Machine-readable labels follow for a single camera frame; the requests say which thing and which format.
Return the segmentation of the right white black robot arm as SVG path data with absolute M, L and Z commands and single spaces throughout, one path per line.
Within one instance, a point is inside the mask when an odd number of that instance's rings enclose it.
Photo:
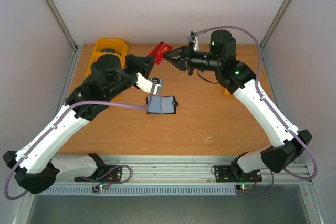
M 211 71 L 218 84 L 239 100 L 253 115 L 266 133 L 270 146 L 261 151 L 245 152 L 230 165 L 236 181 L 245 179 L 255 170 L 269 169 L 274 173 L 286 170 L 303 152 L 308 150 L 312 135 L 300 130 L 276 107 L 260 82 L 260 72 L 254 73 L 244 62 L 237 60 L 236 39 L 229 32 L 231 26 L 213 27 L 209 52 L 198 47 L 197 36 L 206 30 L 191 32 L 187 46 L 166 52 L 163 58 L 192 75 L 194 70 Z

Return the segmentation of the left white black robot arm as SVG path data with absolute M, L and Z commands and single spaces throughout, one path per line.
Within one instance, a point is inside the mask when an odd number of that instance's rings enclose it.
M 116 96 L 135 86 L 155 95 L 157 81 L 148 79 L 155 57 L 125 57 L 125 64 L 114 54 L 104 54 L 90 67 L 83 83 L 65 100 L 52 121 L 25 147 L 7 151 L 3 160 L 26 193 L 39 194 L 54 182 L 66 178 L 80 178 L 89 182 L 101 182 L 109 174 L 106 164 L 96 153 L 80 158 L 59 160 L 58 150 L 81 128 L 110 106 L 125 105 L 112 102 Z

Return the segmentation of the black card holder wallet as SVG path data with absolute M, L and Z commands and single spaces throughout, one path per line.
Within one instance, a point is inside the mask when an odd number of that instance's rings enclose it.
M 146 98 L 148 105 L 147 114 L 176 114 L 179 103 L 175 96 L 153 96 L 149 104 L 150 97 Z

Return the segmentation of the red card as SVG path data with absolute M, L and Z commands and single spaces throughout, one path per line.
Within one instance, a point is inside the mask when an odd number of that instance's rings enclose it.
M 149 53 L 149 56 L 155 57 L 155 64 L 159 65 L 164 60 L 164 54 L 172 51 L 173 47 L 167 43 L 160 42 L 157 46 Z

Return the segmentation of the blue credit card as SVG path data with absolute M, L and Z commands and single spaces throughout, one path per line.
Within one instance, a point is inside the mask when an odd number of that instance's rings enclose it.
M 113 48 L 103 48 L 103 49 L 101 49 L 101 52 L 102 53 L 116 53 L 116 50 L 115 49 L 113 49 Z

